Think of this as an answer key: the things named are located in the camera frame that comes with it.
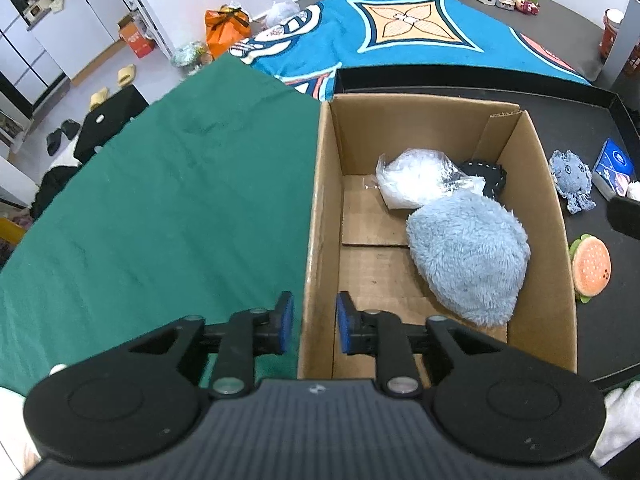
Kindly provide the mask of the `blue tissue pack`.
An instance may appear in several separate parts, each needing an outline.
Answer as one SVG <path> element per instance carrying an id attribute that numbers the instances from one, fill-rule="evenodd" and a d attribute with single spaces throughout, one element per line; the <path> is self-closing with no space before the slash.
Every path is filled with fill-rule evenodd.
<path id="1" fill-rule="evenodd" d="M 625 151 L 611 138 L 603 143 L 591 171 L 592 183 L 609 202 L 626 197 L 634 176 L 634 164 Z"/>

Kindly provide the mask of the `denim cat soft toy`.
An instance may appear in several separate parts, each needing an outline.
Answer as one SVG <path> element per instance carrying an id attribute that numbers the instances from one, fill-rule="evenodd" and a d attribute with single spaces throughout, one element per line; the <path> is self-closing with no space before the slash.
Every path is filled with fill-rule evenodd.
<path id="1" fill-rule="evenodd" d="M 550 174 L 559 196 L 566 200 L 570 214 L 596 208 L 591 199 L 591 171 L 578 155 L 570 150 L 555 150 L 549 158 Z"/>

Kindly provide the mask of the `brown cardboard box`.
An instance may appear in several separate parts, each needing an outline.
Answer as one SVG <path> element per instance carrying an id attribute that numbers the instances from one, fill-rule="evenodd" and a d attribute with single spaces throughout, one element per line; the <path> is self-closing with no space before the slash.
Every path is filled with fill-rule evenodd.
<path id="1" fill-rule="evenodd" d="M 561 205 L 528 111 L 518 104 L 429 94 L 339 94 L 320 110 L 297 374 L 369 377 L 365 356 L 344 356 L 335 299 L 421 324 L 442 313 L 409 256 L 404 212 L 374 187 L 381 156 L 430 148 L 454 162 L 478 158 L 506 170 L 500 200 L 521 222 L 530 259 L 514 315 L 491 336 L 576 370 L 577 320 Z"/>

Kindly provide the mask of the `plush hamburger toy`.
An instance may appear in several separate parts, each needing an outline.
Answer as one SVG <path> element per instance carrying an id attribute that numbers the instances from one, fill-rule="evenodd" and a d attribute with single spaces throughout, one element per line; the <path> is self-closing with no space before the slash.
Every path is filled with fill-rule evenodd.
<path id="1" fill-rule="evenodd" d="M 612 262 L 608 248 L 600 238 L 582 234 L 570 244 L 570 263 L 576 299 L 588 304 L 610 282 Z"/>

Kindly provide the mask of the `fluffy light blue plush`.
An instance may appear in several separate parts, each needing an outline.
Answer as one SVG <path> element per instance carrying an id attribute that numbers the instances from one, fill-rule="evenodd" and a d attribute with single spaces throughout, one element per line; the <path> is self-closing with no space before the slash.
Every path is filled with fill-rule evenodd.
<path id="1" fill-rule="evenodd" d="M 416 270 L 443 307 L 478 326 L 509 323 L 530 259 L 512 211 L 456 191 L 409 214 L 406 231 Z"/>

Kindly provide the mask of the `black stitched felt toy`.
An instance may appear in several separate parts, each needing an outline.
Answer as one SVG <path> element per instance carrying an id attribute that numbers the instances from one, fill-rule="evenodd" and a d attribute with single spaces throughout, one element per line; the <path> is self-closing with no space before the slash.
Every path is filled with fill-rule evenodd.
<path id="1" fill-rule="evenodd" d="M 485 180 L 483 195 L 498 200 L 506 187 L 506 170 L 499 164 L 481 159 L 469 159 L 462 162 L 460 169 L 468 176 L 482 177 Z"/>

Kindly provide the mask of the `green cloth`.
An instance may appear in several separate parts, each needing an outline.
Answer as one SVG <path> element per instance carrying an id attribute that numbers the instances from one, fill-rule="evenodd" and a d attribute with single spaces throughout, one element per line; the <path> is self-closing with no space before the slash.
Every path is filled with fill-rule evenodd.
<path id="1" fill-rule="evenodd" d="M 105 144 L 1 272 L 1 383 L 26 393 L 189 314 L 304 296 L 319 102 L 224 56 Z"/>

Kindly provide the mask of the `clear plastic wrapped bag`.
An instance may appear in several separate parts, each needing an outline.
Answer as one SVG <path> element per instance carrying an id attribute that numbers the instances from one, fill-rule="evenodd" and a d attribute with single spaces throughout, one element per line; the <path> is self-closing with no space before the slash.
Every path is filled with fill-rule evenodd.
<path id="1" fill-rule="evenodd" d="M 409 148 L 388 162 L 378 158 L 375 181 L 388 209 L 415 210 L 465 190 L 483 195 L 486 180 L 469 176 L 443 152 Z"/>

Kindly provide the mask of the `black bag on floor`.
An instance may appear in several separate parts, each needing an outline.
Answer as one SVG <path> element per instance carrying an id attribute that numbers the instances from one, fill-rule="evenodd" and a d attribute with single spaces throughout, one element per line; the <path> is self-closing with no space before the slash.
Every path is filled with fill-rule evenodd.
<path id="1" fill-rule="evenodd" d="M 79 131 L 74 157 L 81 165 L 88 162 L 148 106 L 148 101 L 135 86 L 127 86 L 113 94 L 86 116 Z"/>

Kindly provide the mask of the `yellow slipper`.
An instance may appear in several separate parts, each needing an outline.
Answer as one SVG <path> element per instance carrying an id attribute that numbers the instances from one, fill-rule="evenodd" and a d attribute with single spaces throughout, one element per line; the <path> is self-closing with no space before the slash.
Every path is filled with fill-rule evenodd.
<path id="1" fill-rule="evenodd" d="M 131 84 L 136 78 L 137 67 L 134 64 L 129 64 L 120 68 L 117 72 L 117 84 L 119 88 L 125 88 L 128 84 Z"/>
<path id="2" fill-rule="evenodd" d="M 94 92 L 90 98 L 89 110 L 92 112 L 96 108 L 98 108 L 101 104 L 103 104 L 110 94 L 110 89 L 107 87 L 103 87 L 97 92 Z"/>

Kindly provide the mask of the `blue patterned blanket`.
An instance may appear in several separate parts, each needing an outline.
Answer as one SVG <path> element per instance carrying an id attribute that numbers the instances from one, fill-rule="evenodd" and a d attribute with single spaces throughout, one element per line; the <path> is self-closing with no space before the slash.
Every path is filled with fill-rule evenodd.
<path id="1" fill-rule="evenodd" d="M 230 54 L 319 101 L 341 68 L 464 65 L 585 79 L 529 36 L 458 0 L 323 0 Z"/>

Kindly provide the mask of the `orange bag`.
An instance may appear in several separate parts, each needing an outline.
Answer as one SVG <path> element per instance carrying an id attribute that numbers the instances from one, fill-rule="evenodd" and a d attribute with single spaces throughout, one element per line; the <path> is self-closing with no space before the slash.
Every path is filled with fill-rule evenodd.
<path id="1" fill-rule="evenodd" d="M 222 6 L 204 15 L 206 46 L 212 58 L 219 58 L 238 41 L 250 36 L 250 17 L 240 6 Z"/>

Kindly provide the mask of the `orange cardboard box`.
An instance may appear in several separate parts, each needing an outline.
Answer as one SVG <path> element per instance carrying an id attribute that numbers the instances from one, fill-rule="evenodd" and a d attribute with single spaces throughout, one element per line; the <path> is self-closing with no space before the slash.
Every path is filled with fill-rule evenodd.
<path id="1" fill-rule="evenodd" d="M 144 58 L 154 50 L 154 41 L 146 38 L 134 21 L 121 20 L 118 23 L 118 33 L 137 58 Z"/>

